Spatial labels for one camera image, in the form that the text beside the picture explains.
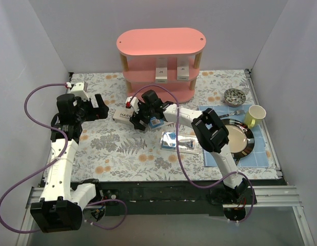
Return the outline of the white Harry's razor box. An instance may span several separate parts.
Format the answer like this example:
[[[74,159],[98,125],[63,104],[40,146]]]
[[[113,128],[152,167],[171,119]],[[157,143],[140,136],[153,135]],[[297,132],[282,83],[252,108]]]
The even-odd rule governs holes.
[[[133,110],[132,109],[116,109],[112,119],[114,121],[126,124],[126,125],[130,125],[130,118],[133,114]]]

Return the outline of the slim white H razor box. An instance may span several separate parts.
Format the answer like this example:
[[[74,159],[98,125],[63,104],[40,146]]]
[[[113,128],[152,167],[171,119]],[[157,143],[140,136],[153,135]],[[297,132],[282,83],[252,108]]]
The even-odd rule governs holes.
[[[158,57],[156,59],[155,82],[158,84],[167,82],[167,61],[166,57]]]

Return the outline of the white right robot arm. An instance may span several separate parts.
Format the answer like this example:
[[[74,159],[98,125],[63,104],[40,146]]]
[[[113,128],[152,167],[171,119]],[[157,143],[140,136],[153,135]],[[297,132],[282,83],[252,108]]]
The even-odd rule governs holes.
[[[223,182],[225,197],[235,204],[244,200],[249,181],[239,172],[229,148],[229,132],[213,109],[196,111],[183,108],[178,102],[162,102],[153,90],[143,93],[142,99],[126,99],[126,108],[133,110],[130,122],[136,130],[145,130],[141,122],[147,124],[153,117],[176,123],[176,137],[179,125],[192,128],[200,146],[211,154],[223,176],[219,182]]]

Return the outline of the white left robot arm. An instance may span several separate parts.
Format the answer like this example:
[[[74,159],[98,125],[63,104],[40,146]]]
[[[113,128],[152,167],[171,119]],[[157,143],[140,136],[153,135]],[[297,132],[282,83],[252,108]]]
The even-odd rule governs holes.
[[[38,202],[31,204],[30,213],[44,233],[78,230],[83,209],[103,201],[99,180],[90,178],[71,190],[73,161],[83,131],[82,123],[105,119],[109,108],[100,94],[95,95],[97,107],[90,99],[83,100],[73,93],[57,97],[58,113],[51,121],[51,165],[46,184]]]

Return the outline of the Gillette razor blister pack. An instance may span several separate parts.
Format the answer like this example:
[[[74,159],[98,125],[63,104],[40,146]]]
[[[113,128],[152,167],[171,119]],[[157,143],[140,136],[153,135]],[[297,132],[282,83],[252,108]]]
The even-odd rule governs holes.
[[[152,117],[149,121],[149,128],[150,129],[158,129],[158,128],[161,128],[161,127],[164,127],[164,126],[168,126],[168,125],[171,125],[173,124],[173,122],[166,122],[162,119],[157,119],[155,117]]]
[[[161,149],[176,152],[177,145],[181,153],[198,155],[201,146],[195,136],[180,134],[176,137],[175,132],[163,132],[161,136]]]

